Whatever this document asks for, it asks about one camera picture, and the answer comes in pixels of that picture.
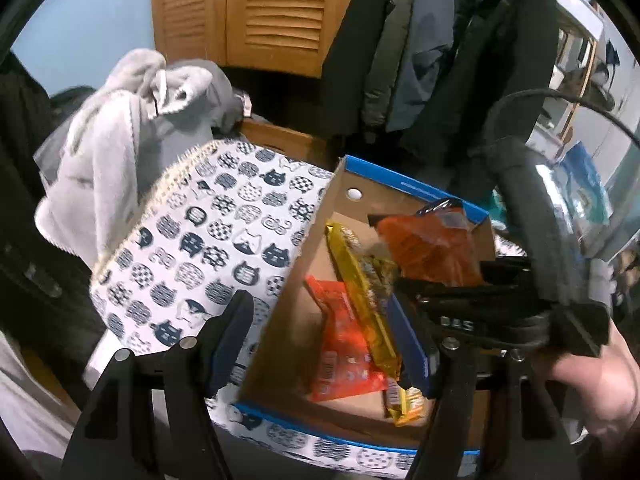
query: blue box edge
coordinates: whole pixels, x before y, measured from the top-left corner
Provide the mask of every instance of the blue box edge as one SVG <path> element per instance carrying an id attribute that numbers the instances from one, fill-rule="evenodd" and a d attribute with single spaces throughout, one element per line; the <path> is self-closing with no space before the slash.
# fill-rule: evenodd
<path id="1" fill-rule="evenodd" d="M 367 162 L 357 156 L 347 155 L 345 157 L 344 169 L 345 171 L 349 171 L 349 173 L 354 173 L 364 178 L 368 178 L 369 180 L 373 180 L 374 182 L 383 184 L 384 186 L 392 187 L 398 191 L 427 200 L 428 202 L 434 202 L 434 200 L 449 197 L 458 198 L 450 193 L 438 189 L 437 187 L 429 186 L 429 184 L 425 184 L 419 180 L 415 180 L 414 178 L 397 173 L 396 171 L 388 170 L 387 168 L 383 168 L 382 166 L 378 166 L 372 162 Z M 462 200 L 462 203 L 466 217 L 474 224 L 482 223 L 484 219 L 489 216 L 489 212 L 482 209 L 480 206 L 467 202 L 466 200 Z"/>
<path id="2" fill-rule="evenodd" d="M 338 444 L 347 444 L 348 446 L 355 447 L 366 447 L 367 449 L 376 449 L 378 451 L 386 451 L 389 453 L 402 453 L 408 455 L 415 455 L 417 449 L 408 449 L 403 447 L 385 447 L 385 446 L 376 446 L 375 444 L 366 444 L 365 442 L 358 442 L 356 440 L 347 440 L 344 438 L 339 438 L 337 436 L 330 436 L 327 434 L 319 433 L 316 431 L 310 431 L 303 426 L 299 426 L 294 424 L 293 422 L 289 422 L 288 420 L 278 418 L 277 416 L 270 415 L 269 413 L 265 413 L 263 410 L 259 408 L 255 408 L 251 405 L 244 404 L 242 402 L 234 402 L 233 405 L 241 412 L 247 415 L 259 416 L 263 420 L 268 420 L 273 424 L 277 424 L 286 428 L 288 430 L 298 431 L 299 433 L 309 434 L 311 436 L 316 436 L 318 438 L 324 438 L 325 440 L 331 440 L 332 442 L 337 442 Z M 480 454 L 479 449 L 467 449 L 463 453 L 465 455 L 478 455 Z"/>

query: cat print fabric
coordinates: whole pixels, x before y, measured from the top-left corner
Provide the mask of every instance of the cat print fabric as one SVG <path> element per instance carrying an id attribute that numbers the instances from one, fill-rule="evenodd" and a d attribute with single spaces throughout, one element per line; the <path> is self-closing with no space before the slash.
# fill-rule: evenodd
<path id="1" fill-rule="evenodd" d="M 212 421 L 299 460 L 403 478 L 410 455 L 362 452 L 228 410 L 332 174 L 239 141 L 213 141 L 179 164 L 180 177 L 146 207 L 92 281 L 105 325 L 136 355 L 164 351 L 197 335 L 237 290 L 247 290 L 254 320 L 229 384 L 207 407 Z"/>

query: yellow snack wrapper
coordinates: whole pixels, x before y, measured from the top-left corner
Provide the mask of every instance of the yellow snack wrapper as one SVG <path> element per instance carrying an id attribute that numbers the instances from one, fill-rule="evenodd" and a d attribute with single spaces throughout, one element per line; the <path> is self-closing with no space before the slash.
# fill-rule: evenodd
<path id="1" fill-rule="evenodd" d="M 326 229 L 329 250 L 355 307 L 373 362 L 388 377 L 397 379 L 400 355 L 384 317 L 386 292 L 372 256 L 362 253 L 360 240 L 350 229 L 336 222 L 327 223 Z"/>
<path id="2" fill-rule="evenodd" d="M 376 274 L 380 278 L 380 283 L 385 289 L 386 296 L 391 296 L 394 291 L 394 282 L 399 274 L 398 265 L 393 260 L 378 256 L 372 256 L 371 263 L 373 268 L 376 269 Z"/>
<path id="3" fill-rule="evenodd" d="M 424 416 L 424 397 L 418 388 L 404 390 L 395 381 L 388 380 L 385 403 L 386 410 L 393 417 L 396 427 L 404 426 Z"/>

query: blue wall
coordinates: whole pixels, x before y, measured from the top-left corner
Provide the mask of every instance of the blue wall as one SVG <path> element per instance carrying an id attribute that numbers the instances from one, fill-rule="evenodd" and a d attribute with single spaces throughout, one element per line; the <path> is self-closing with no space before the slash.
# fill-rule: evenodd
<path id="1" fill-rule="evenodd" d="M 51 95 L 71 86 L 100 87 L 137 47 L 154 47 L 151 0 L 45 0 L 13 51 Z"/>

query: wooden drawer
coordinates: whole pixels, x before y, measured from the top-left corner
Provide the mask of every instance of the wooden drawer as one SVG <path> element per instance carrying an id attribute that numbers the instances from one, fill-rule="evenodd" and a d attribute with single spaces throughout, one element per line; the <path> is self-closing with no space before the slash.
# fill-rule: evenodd
<path id="1" fill-rule="evenodd" d="M 273 124 L 256 123 L 251 119 L 242 122 L 240 131 L 254 144 L 326 170 L 335 169 L 335 165 L 331 164 L 331 156 L 324 139 Z"/>

